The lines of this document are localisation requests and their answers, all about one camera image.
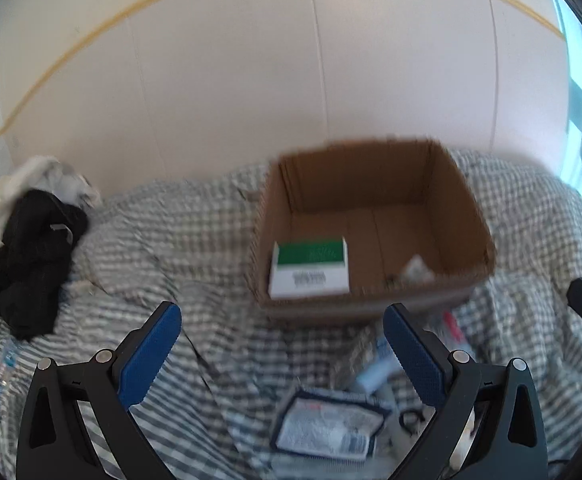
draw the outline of gingham blanket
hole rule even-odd
[[[453,152],[498,250],[494,277],[456,318],[478,360],[524,358],[540,396],[549,459],[582,439],[582,320],[565,303],[582,276],[582,199],[541,170]],[[144,402],[131,408],[177,478],[272,478],[268,431],[299,378],[327,386],[330,365],[360,327],[281,330],[245,283],[265,166],[210,182],[155,182],[108,200],[74,255],[55,333],[23,346],[2,402],[0,470],[15,478],[18,427],[36,363],[88,360],[114,348],[162,301],[182,309],[182,334]],[[0,320],[0,348],[7,335]],[[394,383],[401,408],[417,402]],[[120,476],[88,405],[104,468]]]

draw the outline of plastic bottle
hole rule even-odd
[[[0,354],[0,398],[2,397],[2,393],[7,389],[8,382],[13,376],[19,351],[20,347],[17,341],[12,336],[7,337]]]

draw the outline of silver bolt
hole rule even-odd
[[[95,356],[95,361],[107,363],[111,360],[111,357],[113,357],[113,353],[110,350],[100,350]]]
[[[453,352],[453,359],[458,361],[459,363],[468,363],[469,362],[469,355],[464,350],[456,350]]]
[[[513,359],[513,366],[521,372],[526,370],[526,363],[522,359]]]
[[[51,360],[48,357],[42,357],[37,364],[37,367],[40,368],[40,370],[46,370],[49,366],[51,366]]]

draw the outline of plaid fabric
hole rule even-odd
[[[549,459],[582,439],[582,320],[565,303],[582,276],[582,199],[533,168],[453,152],[498,248],[493,279],[456,318],[479,360],[519,356],[532,370]],[[2,398],[0,470],[15,478],[18,425],[36,363],[88,360],[115,348],[162,301],[182,309],[180,338],[144,402],[131,408],[177,478],[272,478],[268,431],[297,378],[327,387],[330,368],[363,327],[284,330],[252,300],[244,275],[265,166],[212,182],[155,182],[108,200],[74,255],[53,335],[23,345]],[[0,320],[0,349],[7,329]],[[405,378],[401,408],[417,403]],[[88,405],[104,468],[121,478]]]

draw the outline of black cloth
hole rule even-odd
[[[46,191],[15,203],[0,247],[0,317],[15,338],[53,332],[71,252],[87,228],[84,211]]]

